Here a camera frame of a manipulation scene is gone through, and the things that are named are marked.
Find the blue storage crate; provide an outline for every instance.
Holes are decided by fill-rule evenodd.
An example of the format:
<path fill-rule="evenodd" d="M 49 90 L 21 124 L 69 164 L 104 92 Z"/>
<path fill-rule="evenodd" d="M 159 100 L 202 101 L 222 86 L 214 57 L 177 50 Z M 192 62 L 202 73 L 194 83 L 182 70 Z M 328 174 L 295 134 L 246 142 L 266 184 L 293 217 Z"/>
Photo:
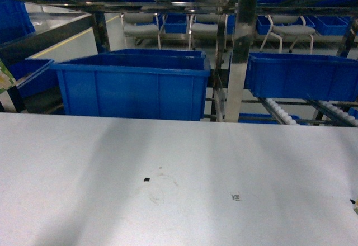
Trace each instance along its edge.
<path fill-rule="evenodd" d="M 100 54 L 54 63 L 67 115 L 200 120 L 207 58 Z"/>
<path fill-rule="evenodd" d="M 185 34 L 187 28 L 186 15 L 169 14 L 165 23 L 166 33 Z"/>
<path fill-rule="evenodd" d="M 354 116 L 356 119 L 358 119 L 358 110 L 357 108 L 349 108 L 348 114 L 350 116 Z"/>
<path fill-rule="evenodd" d="M 259 35 L 267 35 L 267 32 L 270 29 L 270 21 L 265 16 L 258 16 L 256 21 L 256 30 Z"/>
<path fill-rule="evenodd" d="M 255 119 L 252 119 L 252 120 L 249 120 L 249 119 L 243 119 L 241 117 L 253 117 L 253 118 L 256 118 L 257 120 Z M 301 119 L 300 117 L 298 116 L 295 116 L 295 115 L 291 115 L 292 119 L 293 120 L 297 120 L 297 119 Z M 260 120 L 259 118 L 265 118 L 265 119 L 271 119 L 272 116 L 271 115 L 268 115 L 268 114 L 265 114 L 265 113 L 240 113 L 240 116 L 239 116 L 239 123 L 250 123 L 250 124 L 272 124 L 272 125 L 277 125 L 277 121 L 275 120 Z"/>
<path fill-rule="evenodd" d="M 227 30 L 226 30 L 227 35 L 232 35 L 234 33 L 235 18 L 236 18 L 235 15 L 230 15 L 228 17 L 228 24 L 227 24 Z"/>
<path fill-rule="evenodd" d="M 343 21 L 345 21 L 345 22 L 347 22 L 347 24 L 350 22 L 350 20 L 351 20 L 351 17 L 349 17 L 349 16 L 345 16 L 345 17 L 339 17 L 341 20 L 343 20 Z"/>
<path fill-rule="evenodd" d="M 358 61 L 335 56 L 250 53 L 246 85 L 255 97 L 354 101 Z"/>
<path fill-rule="evenodd" d="M 148 55 L 148 56 L 178 56 L 178 57 L 206 57 L 204 51 L 199 50 L 168 50 L 168 49 L 121 49 L 109 54 Z"/>
<path fill-rule="evenodd" d="M 305 19 L 305 21 L 306 21 L 306 26 L 309 26 L 309 27 L 311 27 L 311 28 L 315 28 L 315 24 L 313 23 L 313 21 L 312 21 L 309 17 L 306 17 L 306 16 L 303 16 L 303 17 L 304 17 L 304 19 Z M 297 22 L 292 23 L 292 24 L 293 24 L 293 25 L 298 25 L 298 24 L 303 25 L 303 21 L 302 21 L 302 19 L 299 17 L 298 20 L 297 20 Z"/>
<path fill-rule="evenodd" d="M 339 17 L 310 17 L 321 35 L 344 35 L 348 23 Z"/>
<path fill-rule="evenodd" d="M 35 31 L 23 2 L 0 0 L 0 43 Z"/>
<path fill-rule="evenodd" d="M 56 71 L 50 69 L 52 62 L 53 60 L 26 59 L 9 67 L 16 80 L 24 79 L 17 84 L 22 98 L 58 86 Z"/>

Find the white tabletop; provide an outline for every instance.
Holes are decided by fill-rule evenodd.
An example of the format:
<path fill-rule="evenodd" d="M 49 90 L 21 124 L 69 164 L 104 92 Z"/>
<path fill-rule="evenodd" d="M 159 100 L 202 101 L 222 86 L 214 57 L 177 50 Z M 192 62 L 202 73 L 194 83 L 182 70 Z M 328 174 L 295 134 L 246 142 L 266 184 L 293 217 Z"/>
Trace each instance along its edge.
<path fill-rule="evenodd" d="M 358 129 L 0 122 L 0 245 L 358 244 Z"/>

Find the blue crate rim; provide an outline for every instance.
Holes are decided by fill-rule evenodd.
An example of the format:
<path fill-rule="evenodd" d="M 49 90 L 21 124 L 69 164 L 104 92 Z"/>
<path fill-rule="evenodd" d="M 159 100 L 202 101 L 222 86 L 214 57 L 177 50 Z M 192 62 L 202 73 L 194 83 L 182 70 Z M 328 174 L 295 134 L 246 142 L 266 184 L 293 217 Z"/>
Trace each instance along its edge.
<path fill-rule="evenodd" d="M 258 63 L 277 63 L 277 61 L 279 60 L 280 62 L 290 62 L 292 61 L 290 58 L 263 58 L 263 57 L 256 57 L 255 55 L 277 55 L 277 53 L 250 53 L 249 57 L 252 59 L 252 61 L 254 62 L 258 62 Z M 306 63 L 312 63 L 312 60 L 314 60 L 315 57 L 326 57 L 327 60 L 330 60 L 329 63 L 331 64 L 342 64 L 341 57 L 338 56 L 330 56 L 330 55 L 309 55 L 309 54 L 291 54 L 291 53 L 281 53 L 279 55 L 288 55 L 290 56 L 297 56 L 297 55 L 301 55 L 301 56 L 309 56 L 308 59 L 300 59 L 300 62 Z M 358 64 L 358 60 L 354 60 L 354 59 L 347 59 L 344 58 L 344 64 L 348 64 L 348 65 L 357 65 Z"/>
<path fill-rule="evenodd" d="M 120 52 L 121 51 L 132 51 L 132 50 L 142 50 L 142 51 L 177 51 L 177 52 L 184 52 L 184 51 L 188 51 L 188 52 L 193 52 L 193 50 L 186 50 L 186 49 L 161 49 L 161 50 L 158 50 L 158 49 L 119 49 L 119 50 L 114 50 L 114 51 L 109 51 L 109 52 L 104 52 L 104 53 L 101 53 L 101 54 L 121 54 Z M 204 58 L 206 56 L 206 52 L 205 51 L 200 51 L 201 52 L 201 57 Z M 177 56 L 177 57 L 194 57 L 195 56 Z"/>
<path fill-rule="evenodd" d="M 329 25 L 329 24 L 326 24 L 324 21 L 322 21 L 322 20 L 320 19 L 320 16 L 315 16 L 315 18 L 316 18 L 317 20 L 319 20 L 322 24 L 324 24 L 326 27 L 346 27 L 346 26 L 348 25 L 348 23 L 347 23 L 345 20 L 343 20 L 342 18 L 337 17 L 337 16 L 321 16 L 321 17 L 332 17 L 332 18 L 336 18 L 336 19 L 338 19 L 339 21 L 343 22 L 342 25 Z"/>
<path fill-rule="evenodd" d="M 33 72 L 27 79 L 25 79 L 23 82 L 17 84 L 17 88 L 21 89 L 22 87 L 24 87 L 25 85 L 27 85 L 28 83 L 30 83 L 32 80 L 34 80 L 35 78 L 37 78 L 38 76 L 42 75 L 43 72 L 47 71 L 50 68 L 50 64 L 54 62 L 53 59 L 25 59 L 22 62 L 25 61 L 36 61 L 36 62 L 44 62 L 44 66 L 42 66 L 41 68 L 39 68 L 38 70 L 36 70 L 35 72 Z"/>
<path fill-rule="evenodd" d="M 169 74 L 169 75 L 189 75 L 196 77 L 210 76 L 210 64 L 204 64 L 204 70 L 189 69 L 162 69 L 151 67 L 136 67 L 123 65 L 89 65 L 89 64 L 71 64 L 71 63 L 53 63 L 50 69 L 71 70 L 83 72 L 113 72 L 113 73 L 146 73 L 146 74 Z"/>

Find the steel beam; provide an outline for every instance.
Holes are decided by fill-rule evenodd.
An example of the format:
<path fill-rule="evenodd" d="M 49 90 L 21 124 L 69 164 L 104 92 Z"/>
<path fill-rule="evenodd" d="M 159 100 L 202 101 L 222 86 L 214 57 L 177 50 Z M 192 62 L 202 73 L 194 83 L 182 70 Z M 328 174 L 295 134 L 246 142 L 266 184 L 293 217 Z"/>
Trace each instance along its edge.
<path fill-rule="evenodd" d="M 343 118 L 342 116 L 338 115 L 331 109 L 327 108 L 326 106 L 322 105 L 318 101 L 314 100 L 306 100 L 310 105 L 312 105 L 314 108 L 316 108 L 320 113 L 326 115 L 329 117 L 332 121 L 334 121 L 334 124 L 337 124 L 339 126 L 343 127 L 355 127 L 354 124 Z"/>
<path fill-rule="evenodd" d="M 238 0 L 225 121 L 238 122 L 248 53 L 255 29 L 256 0 Z"/>
<path fill-rule="evenodd" d="M 104 13 L 95 13 L 92 15 L 92 28 L 95 36 L 98 53 L 111 51 L 108 38 L 107 24 Z"/>
<path fill-rule="evenodd" d="M 347 31 L 343 36 L 340 47 L 338 48 L 337 56 L 348 57 L 349 51 L 353 46 L 354 40 L 358 31 L 358 17 L 351 18 L 348 24 Z"/>
<path fill-rule="evenodd" d="M 282 125 L 287 125 L 285 120 L 267 103 L 267 101 L 264 98 L 258 98 L 258 100 L 262 103 L 263 107 L 267 110 L 267 112 L 270 113 L 270 115 L 279 123 Z"/>
<path fill-rule="evenodd" d="M 68 24 L 35 32 L 0 46 L 0 59 L 6 66 L 18 63 L 44 49 L 92 27 L 91 15 L 83 15 Z"/>

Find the chair leg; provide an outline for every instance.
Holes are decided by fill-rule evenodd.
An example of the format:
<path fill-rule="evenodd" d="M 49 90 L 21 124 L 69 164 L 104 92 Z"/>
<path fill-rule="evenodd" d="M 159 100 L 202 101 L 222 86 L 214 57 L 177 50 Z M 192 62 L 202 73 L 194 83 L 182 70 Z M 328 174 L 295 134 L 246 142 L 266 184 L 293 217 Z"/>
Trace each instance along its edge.
<path fill-rule="evenodd" d="M 161 45 L 161 36 L 158 34 L 158 48 L 162 49 L 162 45 Z"/>
<path fill-rule="evenodd" d="M 128 48 L 128 44 L 127 44 L 127 37 L 124 35 L 124 45 L 125 45 L 125 48 L 127 49 Z"/>
<path fill-rule="evenodd" d="M 265 46 L 266 41 L 267 41 L 267 39 L 269 38 L 270 33 L 271 33 L 271 31 L 268 31 L 268 32 L 267 32 L 267 35 L 265 36 L 265 39 L 263 40 L 262 45 L 261 45 L 261 47 L 260 47 L 260 52 L 262 52 L 262 49 L 263 49 L 263 47 Z"/>
<path fill-rule="evenodd" d="M 311 43 L 309 45 L 309 53 L 312 55 L 313 51 L 313 35 L 309 35 L 311 37 Z"/>
<path fill-rule="evenodd" d="M 283 45 L 283 40 L 282 40 L 282 37 L 271 32 L 270 35 L 272 35 L 273 37 L 277 38 L 280 40 L 280 47 L 279 47 L 279 53 L 281 54 L 282 53 L 282 45 Z"/>
<path fill-rule="evenodd" d="M 296 37 L 295 41 L 292 43 L 292 45 L 290 47 L 290 50 L 289 50 L 289 53 L 292 53 L 293 47 L 296 45 L 297 40 L 298 40 L 298 36 Z"/>
<path fill-rule="evenodd" d="M 189 46 L 188 49 L 191 50 L 191 34 L 189 34 Z"/>

